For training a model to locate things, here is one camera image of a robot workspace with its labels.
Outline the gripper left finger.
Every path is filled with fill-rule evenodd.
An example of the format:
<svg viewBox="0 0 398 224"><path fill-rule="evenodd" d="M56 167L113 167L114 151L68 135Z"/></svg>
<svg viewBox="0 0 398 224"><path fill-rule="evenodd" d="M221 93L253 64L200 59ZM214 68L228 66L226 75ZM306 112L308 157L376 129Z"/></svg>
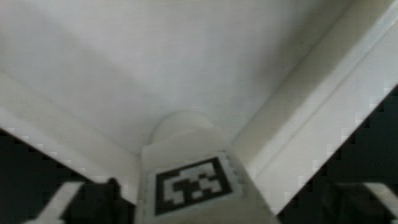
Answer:
<svg viewBox="0 0 398 224"><path fill-rule="evenodd" d="M123 199L118 180L66 182L24 224L134 224L134 204Z"/></svg>

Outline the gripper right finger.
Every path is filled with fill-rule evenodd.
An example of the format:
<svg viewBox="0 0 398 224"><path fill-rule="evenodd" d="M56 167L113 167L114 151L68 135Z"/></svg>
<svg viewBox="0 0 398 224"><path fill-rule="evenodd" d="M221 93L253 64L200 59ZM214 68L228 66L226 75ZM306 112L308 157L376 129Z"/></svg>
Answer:
<svg viewBox="0 0 398 224"><path fill-rule="evenodd" d="M322 224L398 224L398 193L384 183L328 185Z"/></svg>

